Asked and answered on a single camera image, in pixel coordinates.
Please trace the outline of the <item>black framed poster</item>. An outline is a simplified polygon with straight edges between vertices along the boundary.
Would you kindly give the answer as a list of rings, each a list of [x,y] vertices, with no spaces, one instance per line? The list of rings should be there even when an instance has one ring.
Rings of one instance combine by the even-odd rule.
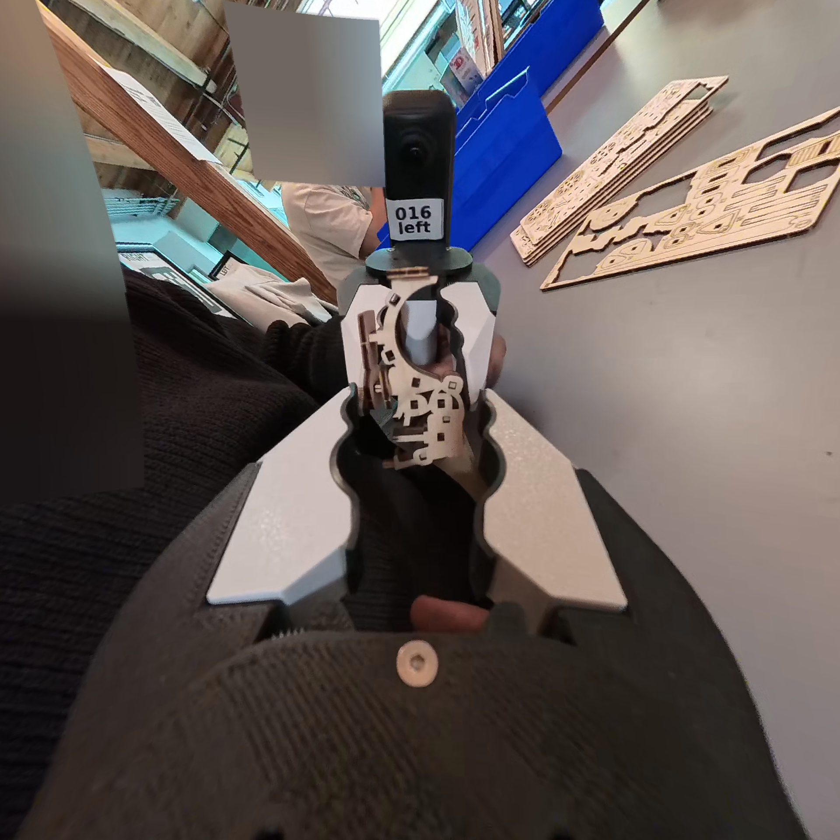
[[[212,314],[228,319],[243,321],[235,311],[224,305],[213,293],[166,258],[158,248],[149,244],[116,244],[120,263],[150,280],[167,282],[191,294]]]

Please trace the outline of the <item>wooden beam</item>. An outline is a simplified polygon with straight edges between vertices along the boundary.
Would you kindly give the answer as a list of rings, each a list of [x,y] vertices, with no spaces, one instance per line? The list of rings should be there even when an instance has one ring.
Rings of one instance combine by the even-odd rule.
[[[309,280],[315,294],[337,303],[337,293],[307,251],[276,216],[222,165],[199,159],[147,112],[113,77],[88,45],[41,2],[70,96],[78,107],[122,141],[186,197],[213,216],[289,280]]]

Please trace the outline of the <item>tall cardboard box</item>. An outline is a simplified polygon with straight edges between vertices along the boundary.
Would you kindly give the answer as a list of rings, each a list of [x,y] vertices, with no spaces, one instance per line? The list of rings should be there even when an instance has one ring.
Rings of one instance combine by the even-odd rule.
[[[483,77],[505,55],[499,1],[455,1],[458,36]]]

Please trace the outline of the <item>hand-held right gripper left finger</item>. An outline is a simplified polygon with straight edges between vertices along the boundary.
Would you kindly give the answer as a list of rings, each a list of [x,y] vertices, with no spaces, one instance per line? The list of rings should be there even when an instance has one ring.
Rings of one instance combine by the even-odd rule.
[[[345,387],[259,460],[206,592],[209,604],[315,606],[347,594],[358,513],[338,453],[355,396],[353,385]]]

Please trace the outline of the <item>wooden part sheet with cutouts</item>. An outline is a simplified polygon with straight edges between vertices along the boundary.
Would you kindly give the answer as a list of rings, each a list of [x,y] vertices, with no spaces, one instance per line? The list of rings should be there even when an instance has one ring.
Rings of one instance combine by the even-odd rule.
[[[585,216],[541,292],[803,235],[838,189],[839,108]]]

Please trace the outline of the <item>long blue plastic bin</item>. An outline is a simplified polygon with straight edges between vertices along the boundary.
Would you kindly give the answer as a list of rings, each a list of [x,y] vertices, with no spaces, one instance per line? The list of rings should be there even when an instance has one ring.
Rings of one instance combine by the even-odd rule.
[[[597,1],[552,1],[525,27],[493,70],[498,83],[529,68],[530,78],[547,88],[603,27]]]

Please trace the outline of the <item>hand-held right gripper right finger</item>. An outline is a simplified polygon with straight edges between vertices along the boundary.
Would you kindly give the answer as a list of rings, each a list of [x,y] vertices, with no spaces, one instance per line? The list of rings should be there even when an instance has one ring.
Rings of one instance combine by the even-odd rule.
[[[572,462],[497,393],[479,406],[472,585],[525,613],[627,609]]]

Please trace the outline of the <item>wooden puzzle model assembly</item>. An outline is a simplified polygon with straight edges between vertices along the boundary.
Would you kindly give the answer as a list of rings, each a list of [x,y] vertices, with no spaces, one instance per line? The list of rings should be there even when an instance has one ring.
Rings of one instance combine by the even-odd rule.
[[[393,269],[386,277],[391,288],[384,306],[357,317],[363,371],[360,413],[393,410],[388,437],[395,453],[386,468],[460,459],[466,453],[463,378],[454,372],[438,376],[425,371],[410,360],[406,343],[400,345],[397,335],[412,294],[432,287],[437,278],[420,266]]]

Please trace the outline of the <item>person's right hand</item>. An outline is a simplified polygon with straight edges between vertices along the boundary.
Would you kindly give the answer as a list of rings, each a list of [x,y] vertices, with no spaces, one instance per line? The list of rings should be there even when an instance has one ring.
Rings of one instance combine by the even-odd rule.
[[[413,629],[426,634],[477,634],[490,612],[477,605],[420,595],[413,602],[409,617]]]

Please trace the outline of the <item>white red printed box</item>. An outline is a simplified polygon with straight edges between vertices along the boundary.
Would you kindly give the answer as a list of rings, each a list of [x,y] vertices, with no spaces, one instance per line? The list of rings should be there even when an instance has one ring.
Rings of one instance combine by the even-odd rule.
[[[484,80],[473,56],[465,47],[452,53],[440,78],[443,88],[458,110],[467,104]]]

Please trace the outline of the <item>stack of wooden part sheets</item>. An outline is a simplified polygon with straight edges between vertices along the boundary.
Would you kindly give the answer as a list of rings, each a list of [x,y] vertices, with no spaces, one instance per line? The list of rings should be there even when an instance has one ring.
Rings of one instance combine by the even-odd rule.
[[[608,203],[710,114],[708,100],[729,78],[673,80],[544,197],[510,235],[531,266]]]

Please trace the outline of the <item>grey cloth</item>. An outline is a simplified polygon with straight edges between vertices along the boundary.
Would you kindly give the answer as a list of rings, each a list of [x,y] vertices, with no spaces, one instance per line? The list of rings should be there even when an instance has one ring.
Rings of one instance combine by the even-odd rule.
[[[340,314],[336,306],[318,298],[304,278],[289,282],[269,272],[238,267],[240,271],[217,277],[205,289],[263,333],[275,322],[319,326]]]

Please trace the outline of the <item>white paper notice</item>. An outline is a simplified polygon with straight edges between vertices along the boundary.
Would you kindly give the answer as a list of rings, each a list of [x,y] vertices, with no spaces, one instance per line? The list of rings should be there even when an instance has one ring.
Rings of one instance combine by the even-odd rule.
[[[220,165],[221,161],[171,115],[159,100],[130,74],[105,67],[114,79],[141,108],[156,121],[193,158]]]

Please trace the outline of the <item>small blue plastic bin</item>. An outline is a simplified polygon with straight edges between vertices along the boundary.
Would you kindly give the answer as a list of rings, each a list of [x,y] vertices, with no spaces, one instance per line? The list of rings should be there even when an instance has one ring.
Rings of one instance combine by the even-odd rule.
[[[450,244],[472,250],[561,157],[530,67],[458,113]]]

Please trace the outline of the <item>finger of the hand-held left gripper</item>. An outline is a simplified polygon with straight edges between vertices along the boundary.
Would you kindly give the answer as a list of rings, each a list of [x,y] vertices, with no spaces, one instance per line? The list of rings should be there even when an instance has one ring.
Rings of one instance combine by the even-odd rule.
[[[449,347],[466,398],[478,398],[487,385],[492,345],[492,310],[480,284],[457,281],[439,293],[445,311],[451,315]]]
[[[340,287],[340,316],[343,354],[349,383],[359,395],[364,388],[362,339],[358,317],[363,312],[379,312],[386,307],[392,290],[379,282],[343,282]]]

